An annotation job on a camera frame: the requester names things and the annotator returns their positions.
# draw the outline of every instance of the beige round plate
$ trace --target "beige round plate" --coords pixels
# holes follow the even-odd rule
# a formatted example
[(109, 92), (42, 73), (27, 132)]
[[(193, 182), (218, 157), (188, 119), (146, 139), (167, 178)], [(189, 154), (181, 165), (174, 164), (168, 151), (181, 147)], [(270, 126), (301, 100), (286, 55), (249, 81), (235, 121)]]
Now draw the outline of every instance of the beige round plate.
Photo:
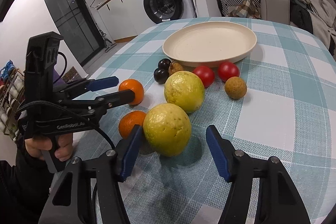
[(256, 43), (255, 33), (243, 25), (209, 21), (178, 30), (162, 48), (182, 65), (217, 67), (224, 60), (237, 62), (248, 56)]

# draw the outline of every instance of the hand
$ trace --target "hand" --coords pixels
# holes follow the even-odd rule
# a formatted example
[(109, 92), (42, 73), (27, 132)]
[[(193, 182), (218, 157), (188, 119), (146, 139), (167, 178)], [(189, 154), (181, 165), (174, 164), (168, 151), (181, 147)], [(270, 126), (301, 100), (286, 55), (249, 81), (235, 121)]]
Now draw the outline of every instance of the hand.
[[(59, 148), (55, 151), (55, 157), (60, 161), (68, 160), (73, 152), (73, 133), (60, 135), (58, 138)], [(36, 136), (25, 140), (26, 150), (34, 158), (44, 160), (41, 150), (50, 150), (52, 148), (51, 140), (47, 137)]]

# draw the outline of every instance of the red cherry tomato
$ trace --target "red cherry tomato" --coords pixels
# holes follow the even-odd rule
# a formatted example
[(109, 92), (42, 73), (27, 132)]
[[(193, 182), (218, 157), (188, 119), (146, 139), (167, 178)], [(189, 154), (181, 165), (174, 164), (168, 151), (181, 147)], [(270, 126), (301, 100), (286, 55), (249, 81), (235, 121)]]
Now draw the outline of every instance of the red cherry tomato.
[(201, 79), (205, 88), (210, 86), (215, 80), (215, 73), (207, 66), (199, 66), (193, 70), (193, 73)]
[(239, 77), (239, 74), (239, 68), (234, 63), (223, 62), (218, 67), (218, 76), (224, 82), (226, 82), (231, 77)]

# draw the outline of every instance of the table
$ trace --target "table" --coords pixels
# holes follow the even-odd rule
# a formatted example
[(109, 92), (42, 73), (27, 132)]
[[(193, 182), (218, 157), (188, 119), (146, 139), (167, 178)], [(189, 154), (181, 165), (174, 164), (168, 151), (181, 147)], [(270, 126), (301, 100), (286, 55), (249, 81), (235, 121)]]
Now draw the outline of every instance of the table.
[[(336, 202), (336, 62), (323, 43), (304, 30), (243, 18), (184, 19), (151, 27), (92, 76), (100, 79), (115, 75), (120, 82), (137, 79), (146, 91), (138, 106), (109, 110), (100, 127), (116, 144), (121, 139), (121, 117), (133, 110), (148, 112), (165, 103), (164, 86), (153, 79), (157, 63), (165, 57), (162, 44), (176, 30), (205, 21), (231, 21), (256, 33), (256, 47), (237, 63), (247, 83), (247, 94), (231, 100), (222, 81), (216, 78), (206, 89), (201, 109), (189, 115), (192, 137), (181, 155), (166, 158), (157, 153), (139, 154), (132, 176), (120, 184), (130, 222), (218, 222), (230, 184), (219, 177), (206, 144), (205, 129), (214, 124), (236, 149), (262, 159), (278, 156), (311, 222), (320, 223)], [(117, 88), (89, 92), (80, 99), (94, 99), (114, 91)], [(87, 160), (107, 149), (100, 135), (87, 132), (75, 156)], [(247, 223), (253, 223), (257, 195), (258, 180), (254, 179)]]

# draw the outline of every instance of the plate rim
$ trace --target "plate rim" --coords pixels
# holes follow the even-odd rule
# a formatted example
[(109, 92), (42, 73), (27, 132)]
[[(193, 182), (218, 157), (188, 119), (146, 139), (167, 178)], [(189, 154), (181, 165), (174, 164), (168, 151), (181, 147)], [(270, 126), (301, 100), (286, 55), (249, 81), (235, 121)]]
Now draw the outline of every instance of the plate rim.
[[(180, 60), (180, 59), (175, 59), (175, 58), (171, 57), (170, 55), (168, 55), (168, 54), (165, 52), (165, 50), (164, 50), (164, 45), (165, 45), (166, 41), (169, 39), (169, 37), (171, 37), (172, 35), (174, 35), (176, 32), (178, 32), (178, 31), (180, 31), (180, 30), (182, 30), (182, 29), (184, 29), (184, 28), (192, 27), (192, 26), (195, 26), (195, 25), (200, 25), (200, 24), (204, 24), (204, 23), (213, 23), (213, 22), (221, 22), (221, 23), (225, 22), (225, 23), (230, 23), (230, 24), (239, 25), (239, 26), (241, 26), (241, 27), (244, 27), (244, 28), (248, 29), (250, 32), (253, 33), (253, 35), (254, 35), (254, 37), (255, 37), (255, 41), (254, 41), (252, 47), (249, 48), (246, 52), (244, 52), (244, 53), (242, 53), (242, 54), (239, 54), (239, 55), (236, 55), (236, 56), (232, 56), (232, 57), (230, 57), (230, 58), (226, 58), (226, 59), (211, 60), (211, 61), (188, 61), (188, 60)], [(241, 25), (241, 24), (239, 24), (239, 23), (235, 23), (235, 22), (229, 22), (229, 21), (214, 20), (214, 21), (199, 22), (199, 23), (196, 23), (196, 24), (187, 26), (187, 27), (183, 27), (183, 28), (177, 30), (176, 32), (172, 33), (171, 35), (169, 35), (169, 36), (165, 39), (164, 43), (162, 44), (162, 51), (163, 51), (163, 53), (164, 53), (166, 56), (168, 56), (170, 59), (173, 59), (173, 60), (176, 60), (176, 61), (180, 61), (180, 62), (188, 62), (188, 63), (214, 63), (214, 62), (220, 62), (220, 61), (223, 61), (223, 60), (230, 60), (230, 59), (234, 59), (234, 58), (236, 58), (236, 57), (238, 57), (238, 56), (240, 56), (240, 55), (244, 55), (244, 54), (250, 52), (251, 50), (253, 50), (253, 48), (254, 48), (254, 47), (256, 46), (256, 44), (257, 44), (257, 35), (255, 34), (254, 31), (252, 31), (250, 28), (248, 28), (248, 27), (246, 27), (246, 26), (244, 26), (244, 25)]]

